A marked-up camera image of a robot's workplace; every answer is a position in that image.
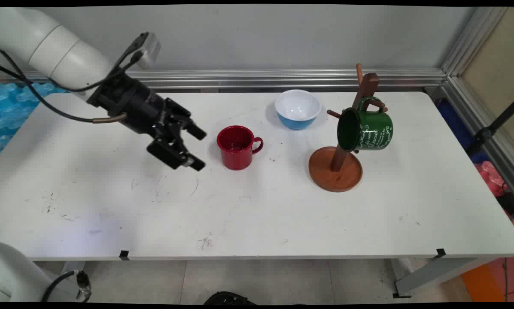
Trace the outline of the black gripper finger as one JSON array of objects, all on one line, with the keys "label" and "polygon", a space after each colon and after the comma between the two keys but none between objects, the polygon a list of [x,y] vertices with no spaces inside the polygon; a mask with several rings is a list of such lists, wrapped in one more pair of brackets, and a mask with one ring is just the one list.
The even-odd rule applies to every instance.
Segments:
[{"label": "black gripper finger", "polygon": [[178,134],[180,134],[180,131],[186,130],[196,139],[204,139],[207,133],[196,125],[191,116],[191,112],[180,104],[176,103],[176,101],[166,100],[167,124],[172,125]]},{"label": "black gripper finger", "polygon": [[182,142],[178,142],[175,139],[169,141],[164,137],[157,137],[147,146],[147,152],[173,170],[183,166],[200,171],[206,166],[204,161],[194,156]]}]

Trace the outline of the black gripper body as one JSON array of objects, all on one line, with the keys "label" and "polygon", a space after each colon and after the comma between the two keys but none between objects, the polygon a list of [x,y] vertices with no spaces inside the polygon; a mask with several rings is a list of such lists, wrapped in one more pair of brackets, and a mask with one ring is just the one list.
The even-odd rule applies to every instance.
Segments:
[{"label": "black gripper body", "polygon": [[104,82],[89,97],[88,103],[103,108],[109,117],[137,134],[171,137],[169,129],[184,129],[184,112],[169,98],[164,99],[137,79],[120,75]]}]

